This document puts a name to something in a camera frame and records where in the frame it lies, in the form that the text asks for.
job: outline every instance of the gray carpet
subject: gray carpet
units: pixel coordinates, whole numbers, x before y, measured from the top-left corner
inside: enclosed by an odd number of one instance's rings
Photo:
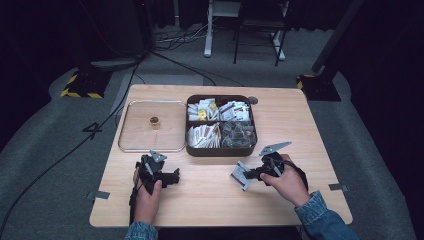
[[[289,32],[286,60],[277,67],[273,50],[246,47],[240,49],[234,65],[232,32],[228,31],[215,33],[211,58],[203,57],[204,38],[158,53],[206,70],[201,72],[220,86],[295,88],[296,76],[311,73],[330,36],[331,31]],[[0,153],[1,219],[28,184],[88,136],[82,129],[109,116],[131,69],[114,72],[104,99],[60,97],[73,72],[64,73],[51,85],[52,101],[32,116]],[[200,78],[152,54],[137,74]],[[172,81],[184,84],[177,78]],[[334,83],[341,102],[309,102],[309,106],[337,177],[349,189],[345,196],[354,219],[351,227],[362,239],[415,239],[404,197],[349,100],[349,85],[340,74]],[[203,84],[213,85],[207,78]],[[126,228],[94,228],[89,224],[92,200],[86,195],[100,184],[116,132],[114,117],[101,129],[30,188],[11,212],[3,239],[124,237]]]

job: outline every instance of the sleeve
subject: sleeve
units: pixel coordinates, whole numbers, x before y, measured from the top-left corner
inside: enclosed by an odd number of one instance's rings
[[[359,239],[348,227],[339,214],[329,210],[319,191],[311,194],[312,198],[295,212],[314,239]]]
[[[157,240],[158,231],[150,224],[144,222],[134,222],[128,228],[125,240]]]

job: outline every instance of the hand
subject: hand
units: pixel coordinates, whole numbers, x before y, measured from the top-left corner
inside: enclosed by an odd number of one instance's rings
[[[287,154],[281,154],[281,157],[284,160],[291,161]],[[266,173],[262,173],[260,177],[264,182],[273,186],[283,198],[293,203],[296,207],[303,206],[311,198],[299,174],[294,168],[288,165],[284,166],[284,172],[280,177],[273,177]]]
[[[134,173],[134,180],[138,174],[138,168]],[[160,192],[162,190],[162,181],[156,181],[152,195],[150,195],[141,180],[138,181],[138,194],[135,203],[134,222],[145,222],[152,224],[153,219],[159,210]]]

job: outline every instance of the chair leg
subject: chair leg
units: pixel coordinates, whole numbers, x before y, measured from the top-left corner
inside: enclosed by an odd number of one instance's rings
[[[237,51],[238,51],[239,37],[240,37],[240,27],[238,27],[237,30],[236,30],[236,49],[235,49],[235,52],[234,52],[233,64],[236,64],[236,61],[237,61]]]
[[[278,48],[277,60],[275,61],[275,66],[277,66],[278,61],[280,61],[280,54],[281,54],[281,51],[283,50],[283,43],[284,43],[284,38],[286,37],[286,32],[287,30],[283,31],[283,36],[281,37],[281,40],[280,40],[280,47]]]

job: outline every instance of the chair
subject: chair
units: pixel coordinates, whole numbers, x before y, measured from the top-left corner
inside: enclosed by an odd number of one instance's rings
[[[242,0],[240,4],[238,23],[235,30],[235,53],[234,64],[237,61],[237,53],[239,45],[249,46],[270,46],[277,51],[277,59],[275,66],[278,65],[280,54],[283,48],[286,32],[290,30],[287,19],[285,18],[284,9],[289,11],[290,6],[287,1],[283,0]],[[240,31],[253,32],[273,32],[271,33],[272,41],[270,43],[247,43],[240,42]]]

